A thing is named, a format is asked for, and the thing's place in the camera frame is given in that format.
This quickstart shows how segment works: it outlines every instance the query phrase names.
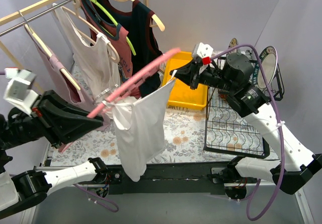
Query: pink clothes hanger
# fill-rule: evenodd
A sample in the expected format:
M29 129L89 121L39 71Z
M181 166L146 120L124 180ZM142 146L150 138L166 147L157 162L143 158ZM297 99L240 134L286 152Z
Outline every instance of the pink clothes hanger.
M159 69L159 66L161 63L167 61L171 57L173 57L175 54L179 53L181 50L180 48L174 48L169 51L167 51L165 54L159 56L152 62L150 62L148 65L146 65L144 68L142 68L139 72L137 72L135 75L133 75L130 79L128 79L123 85L121 85L119 88L117 88L114 92L109 95L105 101L101 102L92 112L90 112L87 117L94 118L96 117L108 104L111 104L111 106L116 103L119 100L122 100L123 98L129 96L131 94L131 91L139 87L146 78L156 73ZM72 145L72 142L68 144L63 144L59 148L59 152L63 153L70 145Z

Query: gray wall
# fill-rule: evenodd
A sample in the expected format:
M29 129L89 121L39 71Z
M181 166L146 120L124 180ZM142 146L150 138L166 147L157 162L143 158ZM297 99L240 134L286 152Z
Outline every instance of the gray wall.
M257 48L277 48L285 84L285 99L279 103L282 119L295 136L315 153L321 144L321 11L322 0L280 0ZM315 223L322 223L322 172L304 191Z
M150 8L166 26L155 29L162 50L191 51L198 42L225 50L236 37L255 44L278 0L150 0Z
M40 0L2 0L0 18L38 1ZM3 25L0 27L0 31L2 32L19 22L21 22L21 20L15 20L14 22ZM52 16L46 15L41 19L37 19L32 22L30 26L42 40L56 52L61 62L63 62L66 67L70 67L72 63L71 51L60 34ZM30 69L37 74L37 82L45 90L54 89L53 82L48 78L48 73L46 73L45 66L42 64L42 60L33 42L23 28L1 37L1 41L25 68ZM15 66L1 50L0 59L0 70L3 70L8 66ZM8 80L5 79L5 77L0 77L0 83L0 96L2 99ZM7 114L12 107L12 105L4 100L0 100L0 113L5 117L7 117ZM46 139L41 139L37 142L31 142L7 151L7 154L13 156L14 160L6 165L6 170L11 174L18 174L33 169L34 165L38 166L44 155L47 143L48 141L46 141ZM17 215L1 220L0 223L19 223L21 215L22 213L18 213Z

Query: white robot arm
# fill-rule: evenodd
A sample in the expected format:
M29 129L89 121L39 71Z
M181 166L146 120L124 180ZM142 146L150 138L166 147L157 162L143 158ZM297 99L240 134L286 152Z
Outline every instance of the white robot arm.
M6 150L46 137L52 146L77 140L103 125L103 118L87 118L87 111L62 100L54 91L42 96L35 93L32 83L36 75L28 70L6 69L12 78L4 99L15 106L6 121L0 114L0 219L42 202L56 190L84 181L118 183L122 173L108 170L100 158L89 158L81 165L52 172L26 171L14 177L4 166L13 158Z
M209 56L207 49L209 45L197 44L193 50L193 59L187 65L176 69L176 78L193 90L199 84L203 84L226 91L229 106L263 136L281 160L281 141L276 114L270 99L249 82L254 71L249 59L239 52L230 53L223 68L220 69L213 61L214 57L207 57ZM322 168L322 156L308 150L283 123L282 131L285 171L280 189L288 194L294 194ZM281 170L280 160L269 161L238 156L227 165L227 168L213 175L213 178L236 181L243 177L253 177L277 184Z

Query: yellow plastic basket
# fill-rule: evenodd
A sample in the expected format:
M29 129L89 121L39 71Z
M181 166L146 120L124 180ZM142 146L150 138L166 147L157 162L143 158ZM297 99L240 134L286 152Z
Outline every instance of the yellow plastic basket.
M167 63L162 85L164 86L170 80L170 71L172 69L182 67L191 60L191 53L184 51L171 58ZM168 105L202 110L207 105L207 86L200 84L197 89L191 90L190 87L182 81L176 80L168 100Z

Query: hanging clothes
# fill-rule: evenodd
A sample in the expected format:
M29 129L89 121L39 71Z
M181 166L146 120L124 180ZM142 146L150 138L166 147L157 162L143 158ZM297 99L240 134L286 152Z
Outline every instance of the hanging clothes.
M109 24L102 20L94 8L93 4L89 0L80 0L82 10L84 11L86 20L91 23L95 28L102 32L108 37L113 47L116 49L120 56L119 62L119 74L121 82L126 82L133 73L133 66L131 61L131 48L126 41L128 31L122 27L121 24L115 26L114 24ZM90 29L91 38L95 41L97 36L96 33ZM135 98L140 98L141 94L139 89L133 89L131 96Z
M125 173L135 182L146 163L165 149L163 120L175 80L132 104L112 108L117 148Z
M109 0L97 0L97 2L105 7L114 19L129 32L128 38L131 40L136 51L136 56L132 54L133 74L162 55L162 52L158 49L152 28L150 27L154 12L147 6L135 0L132 4L131 12L122 12L114 8ZM112 22L107 15L91 2L87 2L87 4L94 8L95 17L97 17L99 25L104 28L108 25L106 29L113 34L115 26L110 26ZM154 92L160 84L159 75L155 73L153 76L147 78L139 87L141 96L145 97Z
M65 101L73 104L76 107L79 107L83 110L91 112L94 108L94 101L93 98L90 97L85 89L78 84L80 90L78 90L67 78L64 74L61 73L61 69L67 70L63 64L59 61L57 56L49 49L52 53L52 56L49 58L48 55L43 51L43 49L38 45L37 41L34 37L26 30L27 34L31 37L34 41L36 49L42 58L47 71L56 86L56 93ZM103 116L104 125L100 128L97 128L98 131L103 131L105 128L110 125L111 120L110 118L105 115Z
M93 97L115 84L121 85L118 64L109 60L107 45L110 41L106 36L99 33L95 45L90 46L62 8L57 8L55 12L72 46L74 60L80 67L84 81L92 91Z

